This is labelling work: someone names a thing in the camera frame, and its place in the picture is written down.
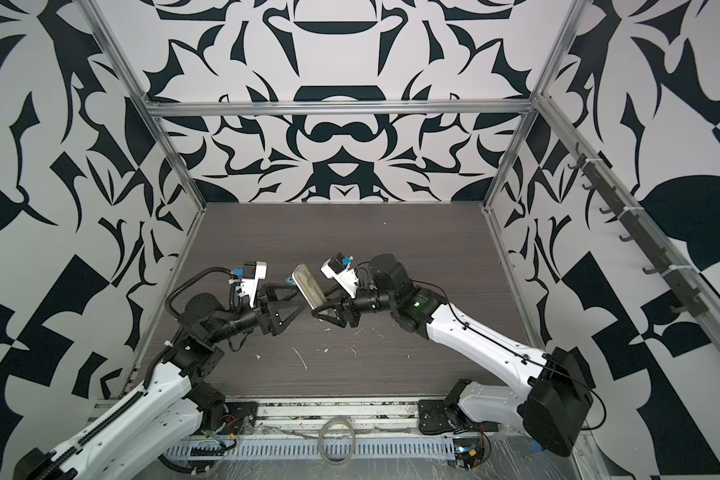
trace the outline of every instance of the black and white patterned wall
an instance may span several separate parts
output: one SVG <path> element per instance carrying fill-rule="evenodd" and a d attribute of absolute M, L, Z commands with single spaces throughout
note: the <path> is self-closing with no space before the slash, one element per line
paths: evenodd
<path fill-rule="evenodd" d="M 154 101 L 528 98 L 570 0 L 107 0 Z M 173 118 L 208 201 L 482 200 L 517 115 Z"/>
<path fill-rule="evenodd" d="M 166 118 L 208 201 L 482 200 L 519 114 Z"/>
<path fill-rule="evenodd" d="M 595 0 L 578 34 L 552 99 L 720 294 L 720 2 Z M 538 120 L 494 204 L 538 332 L 613 478 L 720 478 L 720 354 L 573 162 Z"/>
<path fill-rule="evenodd" d="M 0 0 L 0 478 L 114 394 L 196 214 L 69 0 Z"/>

